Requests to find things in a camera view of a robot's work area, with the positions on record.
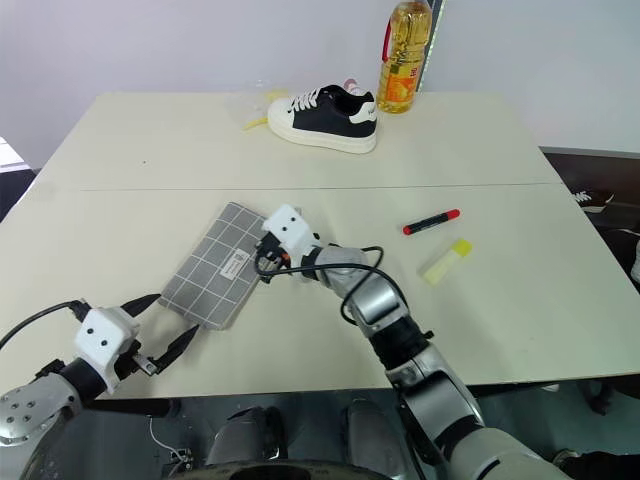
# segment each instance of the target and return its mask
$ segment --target white wall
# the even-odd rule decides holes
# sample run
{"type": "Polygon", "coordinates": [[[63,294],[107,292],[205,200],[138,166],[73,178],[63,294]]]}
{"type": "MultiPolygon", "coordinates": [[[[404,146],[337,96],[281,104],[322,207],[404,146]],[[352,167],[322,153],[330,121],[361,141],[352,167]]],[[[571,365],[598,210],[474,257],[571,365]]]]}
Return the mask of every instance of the white wall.
{"type": "Polygon", "coordinates": [[[0,0],[0,136],[44,165],[106,91],[375,89],[396,0],[0,0]]]}
{"type": "Polygon", "coordinates": [[[541,146],[640,154],[640,2],[447,0],[423,90],[499,92],[541,146]]]}

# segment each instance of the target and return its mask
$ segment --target sneaker sole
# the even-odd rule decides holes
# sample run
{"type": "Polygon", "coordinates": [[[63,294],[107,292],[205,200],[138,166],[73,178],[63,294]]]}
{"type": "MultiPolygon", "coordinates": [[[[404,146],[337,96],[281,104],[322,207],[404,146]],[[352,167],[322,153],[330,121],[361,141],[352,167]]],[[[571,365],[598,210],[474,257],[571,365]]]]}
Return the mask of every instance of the sneaker sole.
{"type": "Polygon", "coordinates": [[[306,130],[296,130],[295,128],[282,125],[280,122],[268,119],[269,128],[273,133],[285,140],[298,143],[300,145],[311,145],[313,147],[325,147],[333,150],[340,150],[347,153],[368,153],[376,146],[376,133],[373,132],[368,137],[350,138],[341,135],[333,135],[323,132],[309,132],[306,130]]]}

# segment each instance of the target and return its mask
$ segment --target red marker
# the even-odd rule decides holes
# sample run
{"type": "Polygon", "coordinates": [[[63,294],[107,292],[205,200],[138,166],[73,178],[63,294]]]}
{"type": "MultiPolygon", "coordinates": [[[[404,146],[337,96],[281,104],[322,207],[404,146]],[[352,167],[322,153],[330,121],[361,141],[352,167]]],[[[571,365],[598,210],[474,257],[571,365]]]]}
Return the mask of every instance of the red marker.
{"type": "Polygon", "coordinates": [[[411,225],[407,225],[402,228],[402,232],[405,235],[413,235],[416,232],[421,230],[425,230],[427,228],[433,227],[435,225],[440,225],[441,223],[448,222],[449,220],[453,220],[460,216],[460,210],[457,208],[454,210],[449,210],[448,212],[441,213],[440,215],[436,215],[435,217],[429,217],[426,220],[421,220],[416,223],[412,223],[411,225]]]}

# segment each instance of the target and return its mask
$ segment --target notebook label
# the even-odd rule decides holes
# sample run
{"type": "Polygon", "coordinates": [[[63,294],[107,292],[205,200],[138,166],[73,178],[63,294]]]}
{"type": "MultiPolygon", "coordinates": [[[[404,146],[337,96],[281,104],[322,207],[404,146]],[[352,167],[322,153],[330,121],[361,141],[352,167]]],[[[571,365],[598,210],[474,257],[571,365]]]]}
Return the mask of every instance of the notebook label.
{"type": "Polygon", "coordinates": [[[235,278],[244,267],[244,264],[249,260],[249,255],[244,250],[240,250],[239,248],[231,255],[231,258],[227,261],[227,263],[220,270],[220,275],[229,280],[235,280],[235,278]]]}

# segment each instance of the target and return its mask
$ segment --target white table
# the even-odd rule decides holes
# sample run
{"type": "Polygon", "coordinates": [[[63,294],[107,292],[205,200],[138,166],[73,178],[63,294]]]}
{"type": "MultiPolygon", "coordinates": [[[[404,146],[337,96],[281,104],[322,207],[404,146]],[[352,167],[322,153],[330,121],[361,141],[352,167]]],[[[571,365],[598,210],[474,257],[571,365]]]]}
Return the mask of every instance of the white table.
{"type": "MultiPolygon", "coordinates": [[[[226,101],[98,100],[0,224],[0,330],[66,299],[117,305],[159,291],[226,202],[267,215],[288,202],[325,241],[385,247],[384,269],[468,384],[640,370],[640,297],[496,98],[421,95],[409,114],[381,118],[365,156],[236,131],[226,101]],[[450,208],[462,210],[455,222],[401,234],[450,208]],[[438,287],[423,283],[416,271],[460,236],[473,252],[438,287]]],[[[161,376],[131,377],[117,396],[388,386],[338,306],[317,284],[259,285],[230,329],[200,333],[161,376]]],[[[186,327],[159,306],[141,318],[147,354],[186,327]]],[[[0,390],[70,360],[77,328],[59,312],[16,336],[0,352],[0,390]]]]}

